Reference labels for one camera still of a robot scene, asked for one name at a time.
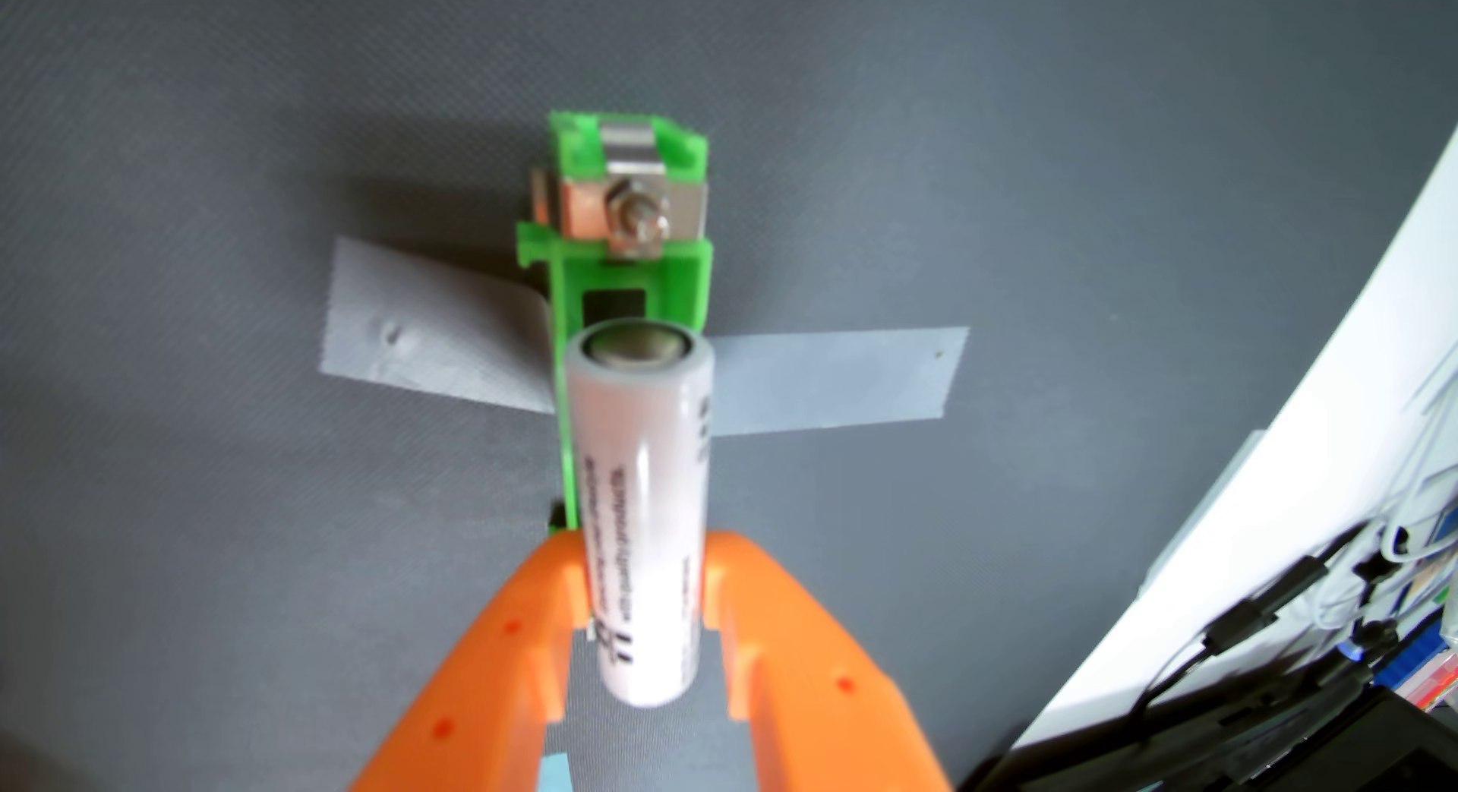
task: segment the orange plastic clamp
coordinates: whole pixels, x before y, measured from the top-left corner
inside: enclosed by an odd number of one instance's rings
[[[487,604],[354,782],[356,792],[532,792],[588,624],[580,531],[548,538]],[[752,541],[713,531],[704,626],[723,645],[729,718],[749,721],[765,792],[949,791],[901,691]]]

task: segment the battery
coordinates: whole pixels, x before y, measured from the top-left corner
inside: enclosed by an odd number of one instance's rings
[[[609,319],[572,338],[564,368],[602,683],[660,706],[698,671],[713,349]]]

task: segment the gray mat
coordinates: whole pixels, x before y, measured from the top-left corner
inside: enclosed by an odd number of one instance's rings
[[[316,373],[332,242],[509,268],[551,108],[709,134],[710,334],[972,327],[945,419],[722,439],[710,496],[961,777],[1352,303],[1455,6],[0,0],[0,779],[347,783],[557,470],[551,420]],[[713,662],[658,715],[576,667],[583,792],[752,783]]]

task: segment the wire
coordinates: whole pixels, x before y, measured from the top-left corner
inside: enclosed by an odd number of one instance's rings
[[[1366,547],[1354,546],[1350,550],[1360,554],[1366,551]],[[1328,632],[1344,630],[1350,626],[1354,632],[1365,620],[1371,618],[1397,618],[1401,623],[1442,592],[1454,572],[1455,563],[1458,563],[1458,557],[1451,550],[1446,553],[1439,551],[1423,563],[1398,566],[1389,578],[1376,583],[1333,572],[1327,581],[1312,591],[1311,624],[1318,630]],[[1344,572],[1352,573],[1350,569],[1344,569]],[[1424,573],[1427,573],[1427,583],[1423,585],[1423,594],[1414,597],[1411,586]],[[1327,598],[1333,592],[1333,585],[1341,589],[1341,597],[1337,599]],[[1333,611],[1338,611],[1340,614],[1333,616]]]
[[[1458,543],[1458,532],[1452,532],[1448,534],[1446,538],[1439,540],[1438,543],[1430,544],[1427,547],[1422,547],[1419,550],[1411,550],[1407,553],[1397,551],[1397,534],[1400,529],[1403,529],[1403,525],[1407,524],[1406,519],[1411,513],[1413,502],[1417,500],[1419,492],[1426,490],[1427,483],[1430,483],[1432,480],[1446,473],[1458,470],[1458,465],[1449,465],[1448,468],[1436,471],[1430,475],[1426,474],[1423,470],[1427,467],[1427,458],[1433,454],[1433,449],[1438,448],[1438,439],[1443,435],[1443,429],[1446,427],[1448,423],[1448,414],[1452,413],[1454,403],[1458,403],[1458,395],[1455,395],[1452,391],[1443,394],[1443,403],[1442,405],[1439,405],[1438,413],[1433,414],[1433,417],[1427,422],[1427,424],[1423,426],[1422,433],[1419,433],[1417,443],[1422,445],[1422,451],[1419,452],[1417,445],[1414,445],[1413,451],[1417,454],[1417,459],[1416,464],[1413,465],[1413,478],[1407,486],[1406,492],[1403,493],[1401,503],[1395,510],[1392,510],[1388,515],[1387,524],[1382,528],[1381,550],[1382,556],[1387,557],[1388,562],[1394,562],[1398,564],[1417,562],[1420,559],[1427,559],[1435,553],[1442,553],[1443,550]]]
[[[1150,678],[1147,684],[1145,684],[1145,688],[1143,691],[1139,693],[1139,699],[1134,702],[1134,706],[1131,706],[1128,709],[1128,713],[1126,715],[1126,719],[1130,725],[1137,722],[1139,716],[1143,715],[1145,707],[1147,707],[1149,703],[1153,700],[1153,696],[1150,696],[1149,693],[1155,688],[1155,684],[1161,683],[1161,675],[1169,671],[1171,664],[1180,661],[1180,658],[1182,658],[1184,653],[1190,652],[1191,646],[1200,645],[1200,649],[1204,651],[1204,645],[1201,643],[1203,639],[1204,639],[1204,630],[1200,630],[1190,640],[1187,640],[1184,646],[1169,653],[1169,658],[1166,658],[1165,662],[1159,665],[1159,669],[1155,672],[1155,677]]]
[[[1134,706],[1128,710],[1128,721],[1131,723],[1137,723],[1145,716],[1145,710],[1149,709],[1149,704],[1155,703],[1155,699],[1168,693],[1171,687],[1178,684],[1185,675],[1190,674],[1191,669],[1200,667],[1209,658],[1210,651],[1200,648],[1200,652],[1190,656],[1190,659],[1181,664],[1178,669],[1166,675],[1159,683],[1145,687],[1145,691],[1139,694],[1139,700],[1136,700]]]
[[[1368,522],[1359,522],[1359,524],[1352,525],[1341,535],[1338,535],[1337,538],[1333,538],[1331,544],[1328,544],[1327,548],[1322,550],[1321,556],[1318,556],[1317,559],[1322,564],[1330,564],[1331,559],[1334,559],[1337,556],[1337,553],[1344,551],[1347,548],[1347,546],[1350,546],[1353,541],[1356,541],[1356,538],[1359,535],[1362,535],[1362,531],[1365,531],[1366,528],[1368,528]]]
[[[1328,560],[1327,567],[1331,575],[1306,594],[1306,602],[1311,608],[1311,624],[1318,630],[1344,630],[1362,616],[1363,602],[1360,598],[1366,589],[1366,582],[1353,575],[1352,567],[1359,560],[1376,553],[1384,521],[1378,518],[1365,525],[1357,525],[1357,532],[1352,540]],[[1341,541],[1343,537],[1338,537],[1337,541]],[[1371,601],[1384,601],[1400,592],[1411,581],[1414,570],[1414,564],[1404,564],[1403,569],[1398,569],[1372,591]]]

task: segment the gray tape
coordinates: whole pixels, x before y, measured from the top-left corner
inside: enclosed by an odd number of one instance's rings
[[[319,370],[553,413],[531,289],[340,238]],[[940,419],[967,328],[713,337],[716,436]]]
[[[710,340],[716,436],[940,419],[967,328]]]
[[[319,370],[553,413],[550,322],[525,286],[340,238]]]

